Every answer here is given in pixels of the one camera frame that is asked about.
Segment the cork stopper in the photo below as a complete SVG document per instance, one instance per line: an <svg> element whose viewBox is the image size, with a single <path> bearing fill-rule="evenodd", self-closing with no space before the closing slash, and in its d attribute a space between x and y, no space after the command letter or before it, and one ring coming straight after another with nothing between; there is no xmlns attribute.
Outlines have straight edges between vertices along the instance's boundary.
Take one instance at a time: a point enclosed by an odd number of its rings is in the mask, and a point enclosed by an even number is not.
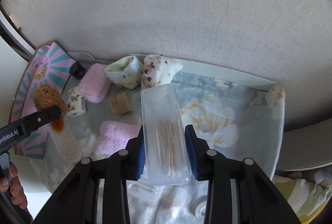
<svg viewBox="0 0 332 224"><path fill-rule="evenodd" d="M110 104L112 112L117 115L132 111L132 100L130 99L128 92L122 92L110 96Z"/></svg>

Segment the yellow striped fabric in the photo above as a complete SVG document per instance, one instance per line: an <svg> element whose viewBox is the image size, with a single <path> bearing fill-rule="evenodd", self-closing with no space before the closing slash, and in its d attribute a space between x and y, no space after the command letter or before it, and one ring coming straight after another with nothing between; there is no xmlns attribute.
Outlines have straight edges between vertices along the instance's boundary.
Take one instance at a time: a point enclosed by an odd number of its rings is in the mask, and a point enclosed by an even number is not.
<svg viewBox="0 0 332 224"><path fill-rule="evenodd" d="M314 220L332 196L331 187L321 187L304 179L292 180L275 175L272 181L302 224Z"/></svg>

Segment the small white box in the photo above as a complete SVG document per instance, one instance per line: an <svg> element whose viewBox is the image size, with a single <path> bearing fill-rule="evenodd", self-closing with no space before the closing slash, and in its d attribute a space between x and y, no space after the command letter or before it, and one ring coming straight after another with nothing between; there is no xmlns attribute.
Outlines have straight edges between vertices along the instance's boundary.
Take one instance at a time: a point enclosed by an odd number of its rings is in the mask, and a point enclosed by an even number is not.
<svg viewBox="0 0 332 224"><path fill-rule="evenodd" d="M77 87L68 90L68 116L76 117L86 113L86 98Z"/></svg>

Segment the white fuzzy toy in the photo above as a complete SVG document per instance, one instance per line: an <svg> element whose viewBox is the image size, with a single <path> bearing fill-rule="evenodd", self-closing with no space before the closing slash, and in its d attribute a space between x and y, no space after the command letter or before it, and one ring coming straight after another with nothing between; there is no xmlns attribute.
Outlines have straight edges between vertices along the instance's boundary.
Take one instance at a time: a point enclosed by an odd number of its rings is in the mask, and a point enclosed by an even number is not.
<svg viewBox="0 0 332 224"><path fill-rule="evenodd" d="M173 58L161 55L147 55L144 58L141 88L151 88L170 83L182 65Z"/></svg>
<svg viewBox="0 0 332 224"><path fill-rule="evenodd" d="M61 156L67 161L78 162L82 157L82 152L69 125L63 120L68 108L61 94L47 84L41 85L34 91L34 105L37 111L42 111L53 105L59 107L60 118L49 124L49 133Z"/></svg>

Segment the screw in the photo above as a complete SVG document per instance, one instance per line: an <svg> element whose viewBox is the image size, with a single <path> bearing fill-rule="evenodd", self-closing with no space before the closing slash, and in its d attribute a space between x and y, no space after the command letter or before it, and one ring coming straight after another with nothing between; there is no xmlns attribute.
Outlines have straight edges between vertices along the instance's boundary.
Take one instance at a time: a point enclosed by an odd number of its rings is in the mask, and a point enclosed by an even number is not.
<svg viewBox="0 0 332 224"><path fill-rule="evenodd" d="M214 155L216 155L217 154L217 152L216 152L216 150L213 150L213 149L209 149L209 150L207 150L207 152L206 152L208 155L210 155L210 156L214 156Z"/></svg>
<svg viewBox="0 0 332 224"><path fill-rule="evenodd" d="M252 165L254 163L254 161L251 158L246 158L244 160L244 163L247 164L247 165Z"/></svg>
<svg viewBox="0 0 332 224"><path fill-rule="evenodd" d="M90 158L82 158L81 163L82 163L83 165L86 165L86 164L89 164L90 161L91 161Z"/></svg>
<svg viewBox="0 0 332 224"><path fill-rule="evenodd" d="M128 150L127 149L122 149L119 151L119 155L127 155L128 154Z"/></svg>

